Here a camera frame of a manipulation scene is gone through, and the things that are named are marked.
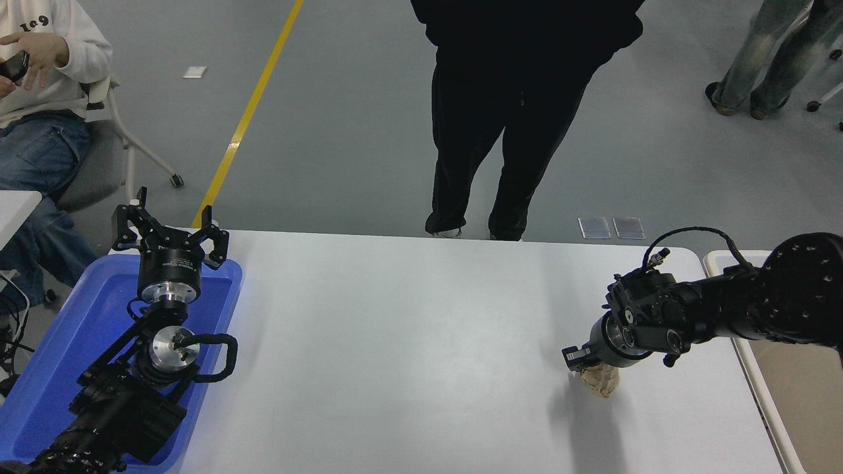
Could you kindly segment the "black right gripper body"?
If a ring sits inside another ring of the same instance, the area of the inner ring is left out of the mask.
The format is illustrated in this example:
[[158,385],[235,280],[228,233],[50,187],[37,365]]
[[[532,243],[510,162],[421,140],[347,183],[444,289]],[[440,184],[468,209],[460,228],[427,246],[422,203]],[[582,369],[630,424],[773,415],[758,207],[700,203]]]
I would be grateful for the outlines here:
[[630,353],[622,330],[611,315],[603,315],[592,326],[587,347],[598,363],[614,368],[628,368],[634,364],[634,352]]

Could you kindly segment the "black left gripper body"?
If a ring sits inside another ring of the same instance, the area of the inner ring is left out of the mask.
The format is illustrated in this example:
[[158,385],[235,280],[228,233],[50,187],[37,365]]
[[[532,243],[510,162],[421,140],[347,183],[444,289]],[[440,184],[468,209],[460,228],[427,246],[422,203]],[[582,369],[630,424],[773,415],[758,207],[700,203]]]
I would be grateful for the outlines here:
[[190,233],[166,228],[162,234],[149,230],[142,233],[138,288],[145,289],[164,282],[186,283],[201,288],[201,246],[186,246]]

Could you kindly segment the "seated person's left hand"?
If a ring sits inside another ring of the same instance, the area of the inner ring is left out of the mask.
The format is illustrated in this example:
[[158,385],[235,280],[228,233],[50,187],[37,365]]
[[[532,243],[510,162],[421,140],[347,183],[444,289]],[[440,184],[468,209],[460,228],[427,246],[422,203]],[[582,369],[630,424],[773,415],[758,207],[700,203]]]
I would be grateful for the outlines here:
[[18,45],[18,50],[27,51],[30,66],[23,79],[23,88],[32,90],[34,84],[46,88],[47,77],[54,67],[64,67],[69,61],[69,48],[61,36],[54,33],[16,32],[3,36],[2,45]]

